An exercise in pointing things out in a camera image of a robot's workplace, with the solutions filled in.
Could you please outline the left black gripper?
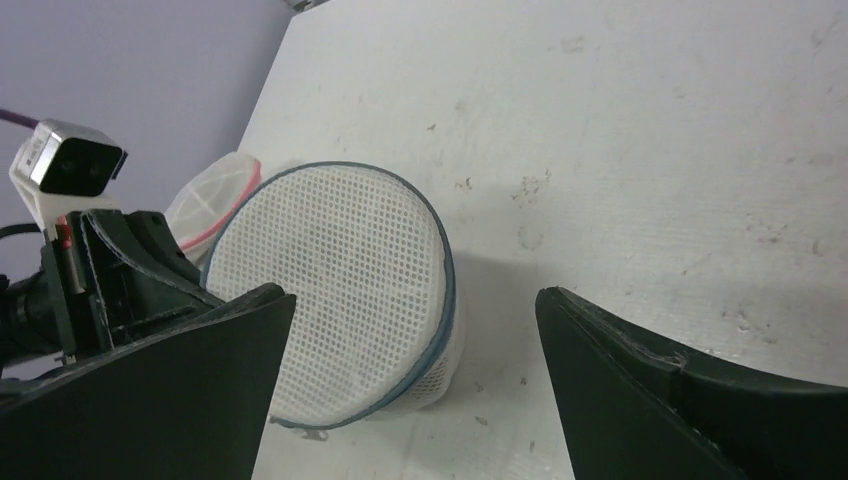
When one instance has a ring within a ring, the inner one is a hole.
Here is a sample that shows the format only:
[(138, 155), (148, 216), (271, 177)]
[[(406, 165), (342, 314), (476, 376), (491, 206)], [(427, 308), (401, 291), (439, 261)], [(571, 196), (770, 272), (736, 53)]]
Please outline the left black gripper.
[(126, 345), (223, 304), (199, 285), (158, 212), (88, 210), (44, 232), (40, 267), (1, 288), (1, 365), (65, 363)]

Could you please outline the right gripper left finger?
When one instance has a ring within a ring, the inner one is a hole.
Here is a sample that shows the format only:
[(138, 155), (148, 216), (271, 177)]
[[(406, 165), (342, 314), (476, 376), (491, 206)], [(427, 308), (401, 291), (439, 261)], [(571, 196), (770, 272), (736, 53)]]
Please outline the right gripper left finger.
[(5, 479), (248, 479), (296, 298), (275, 284), (47, 376), (1, 384)]

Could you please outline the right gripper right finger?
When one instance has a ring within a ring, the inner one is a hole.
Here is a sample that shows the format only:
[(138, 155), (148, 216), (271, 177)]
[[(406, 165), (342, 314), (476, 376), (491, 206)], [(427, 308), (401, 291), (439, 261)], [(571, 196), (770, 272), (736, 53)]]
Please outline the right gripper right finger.
[(535, 317), (578, 479), (843, 479), (847, 391), (703, 353), (561, 287)]

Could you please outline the blue-trimmed mesh laundry bag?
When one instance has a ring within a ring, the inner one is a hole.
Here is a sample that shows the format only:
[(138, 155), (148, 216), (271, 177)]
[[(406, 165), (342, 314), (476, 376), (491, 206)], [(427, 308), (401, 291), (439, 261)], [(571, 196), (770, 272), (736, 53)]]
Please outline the blue-trimmed mesh laundry bag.
[(266, 283), (295, 296), (269, 408), (286, 428), (428, 406), (464, 346), (445, 228), (418, 189), (376, 166), (309, 163), (263, 182), (219, 231), (201, 283), (223, 300)]

